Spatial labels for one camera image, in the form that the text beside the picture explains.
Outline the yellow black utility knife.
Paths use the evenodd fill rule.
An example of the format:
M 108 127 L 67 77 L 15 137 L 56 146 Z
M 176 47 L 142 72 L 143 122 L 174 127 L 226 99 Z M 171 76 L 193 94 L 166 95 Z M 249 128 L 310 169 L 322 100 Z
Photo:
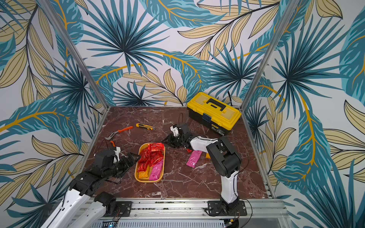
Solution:
M 155 130 L 155 128 L 153 126 L 150 125 L 146 125 L 146 124 L 142 124 L 142 123 L 137 123 L 136 124 L 137 128 L 142 128 L 142 129 L 146 129 L 146 130 Z

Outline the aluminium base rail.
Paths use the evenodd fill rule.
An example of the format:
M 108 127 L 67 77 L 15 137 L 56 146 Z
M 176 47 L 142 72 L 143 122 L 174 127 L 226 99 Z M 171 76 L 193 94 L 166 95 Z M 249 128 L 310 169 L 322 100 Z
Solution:
M 239 227 L 249 228 L 257 227 L 255 220 L 258 219 L 265 228 L 273 228 L 276 223 L 281 228 L 293 227 L 289 212 L 281 199 L 241 199 L 238 207 L 228 213 L 221 209 L 221 201 L 218 199 L 116 198 L 116 200 L 117 206 L 127 202 L 131 202 L 131 205 L 127 212 L 121 209 L 117 215 L 102 217 L 112 218 L 114 226 L 123 219 L 132 221 L 139 219 L 142 222 L 158 224 L 162 224 L 166 219 L 174 221 L 180 219 L 187 227 L 192 227 L 194 223 L 207 223 L 210 219 L 235 219 L 238 220 Z M 92 202 L 93 200 L 89 199 L 74 216 L 72 222 L 81 216 Z

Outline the red tea bag in box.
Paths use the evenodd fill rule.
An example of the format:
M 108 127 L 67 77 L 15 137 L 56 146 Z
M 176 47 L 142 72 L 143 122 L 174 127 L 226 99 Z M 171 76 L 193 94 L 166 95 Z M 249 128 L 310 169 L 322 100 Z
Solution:
M 137 169 L 138 172 L 145 172 L 147 170 L 150 161 L 150 154 L 151 151 L 148 147 L 146 147 L 141 151 L 140 153 L 141 158 L 138 162 L 138 169 Z

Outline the pink tea bag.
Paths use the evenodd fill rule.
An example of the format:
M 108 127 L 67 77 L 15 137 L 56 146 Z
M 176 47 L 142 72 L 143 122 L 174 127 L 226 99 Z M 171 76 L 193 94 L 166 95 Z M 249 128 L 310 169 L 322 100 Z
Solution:
M 188 162 L 186 163 L 186 165 L 194 168 L 196 166 L 201 154 L 202 154 L 202 151 L 196 151 L 196 150 L 192 151 L 192 154 L 191 154 Z
M 161 160 L 153 166 L 153 168 L 151 170 L 151 174 L 149 176 L 150 181 L 156 181 L 160 178 L 161 172 L 163 169 L 163 163 L 164 163 L 164 160 Z

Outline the yellow plastic storage box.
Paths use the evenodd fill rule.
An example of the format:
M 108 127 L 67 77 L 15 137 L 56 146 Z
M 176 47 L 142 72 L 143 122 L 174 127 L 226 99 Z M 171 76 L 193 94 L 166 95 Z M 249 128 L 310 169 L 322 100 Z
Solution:
M 153 183 L 163 178 L 165 146 L 161 142 L 145 143 L 139 148 L 141 156 L 137 162 L 135 179 L 138 182 Z

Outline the orange handled pliers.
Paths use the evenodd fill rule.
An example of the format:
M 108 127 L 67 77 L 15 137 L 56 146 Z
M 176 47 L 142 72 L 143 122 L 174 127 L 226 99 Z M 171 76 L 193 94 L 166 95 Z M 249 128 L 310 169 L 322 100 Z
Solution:
M 119 129 L 119 130 L 111 133 L 110 136 L 105 137 L 105 140 L 109 141 L 112 144 L 113 147 L 116 147 L 115 142 L 112 140 L 114 138 L 114 136 L 119 134 L 119 133 L 122 133 L 124 131 L 131 130 L 133 128 L 134 128 L 133 126 L 129 126 L 129 127 L 124 128 L 124 129 Z

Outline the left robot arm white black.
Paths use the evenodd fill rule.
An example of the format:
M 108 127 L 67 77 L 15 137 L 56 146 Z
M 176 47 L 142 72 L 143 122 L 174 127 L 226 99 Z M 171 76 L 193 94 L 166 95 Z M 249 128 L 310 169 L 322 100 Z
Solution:
M 88 228 L 104 215 L 117 215 L 121 209 L 127 212 L 131 202 L 117 206 L 115 196 L 102 192 L 95 196 L 89 208 L 72 222 L 74 216 L 106 181 L 110 178 L 122 178 L 140 158 L 140 155 L 134 153 L 123 155 L 119 147 L 98 152 L 93 163 L 70 183 L 62 201 L 42 227 Z

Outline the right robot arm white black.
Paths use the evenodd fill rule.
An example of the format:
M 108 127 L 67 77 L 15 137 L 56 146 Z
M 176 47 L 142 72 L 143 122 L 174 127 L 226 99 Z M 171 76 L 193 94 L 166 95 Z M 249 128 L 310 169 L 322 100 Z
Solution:
M 241 166 L 241 157 L 227 137 L 204 138 L 193 135 L 186 124 L 170 127 L 171 133 L 162 140 L 172 148 L 185 148 L 209 154 L 211 161 L 221 176 L 221 209 L 228 213 L 239 205 L 237 177 Z

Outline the yellow black toolbox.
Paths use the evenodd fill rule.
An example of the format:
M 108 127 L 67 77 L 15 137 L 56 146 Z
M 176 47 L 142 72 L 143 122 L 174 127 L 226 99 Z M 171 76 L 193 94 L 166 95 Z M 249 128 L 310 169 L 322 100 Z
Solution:
M 189 117 L 225 136 L 241 118 L 241 112 L 204 92 L 199 92 L 188 103 Z

